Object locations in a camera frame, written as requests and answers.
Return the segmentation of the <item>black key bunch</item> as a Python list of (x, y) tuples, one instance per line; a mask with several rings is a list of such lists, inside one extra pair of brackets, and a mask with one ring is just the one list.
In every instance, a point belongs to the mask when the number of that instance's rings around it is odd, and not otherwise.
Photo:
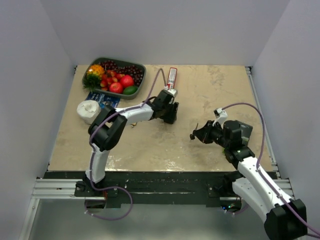
[(194, 128), (194, 130), (192, 131), (192, 133), (189, 135), (189, 138), (190, 138), (190, 142), (193, 142), (195, 140), (195, 132), (198, 130), (198, 126), (199, 124), (197, 123), (196, 124), (196, 127)]

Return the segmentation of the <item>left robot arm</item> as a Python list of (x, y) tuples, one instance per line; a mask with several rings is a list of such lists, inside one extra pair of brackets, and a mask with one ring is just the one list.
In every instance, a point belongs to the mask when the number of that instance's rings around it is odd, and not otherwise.
[(175, 89), (163, 89), (155, 97), (124, 108), (105, 107), (88, 129), (89, 145), (92, 148), (89, 169), (85, 174), (89, 181), (86, 191), (99, 196), (104, 190), (101, 182), (105, 178), (105, 167), (109, 152), (119, 142), (126, 126), (133, 123), (161, 119), (173, 124), (177, 119), (179, 103), (175, 101)]

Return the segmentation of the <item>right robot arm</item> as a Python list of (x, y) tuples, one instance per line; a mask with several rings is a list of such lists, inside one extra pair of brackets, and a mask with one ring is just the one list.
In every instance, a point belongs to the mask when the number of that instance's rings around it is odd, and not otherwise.
[(223, 147), (226, 159), (236, 169), (224, 177), (223, 192), (230, 197), (239, 196), (255, 211), (269, 239), (294, 240), (308, 233), (305, 204), (284, 192), (258, 164), (244, 143), (239, 121), (220, 124), (209, 120), (202, 128), (194, 129), (190, 139)]

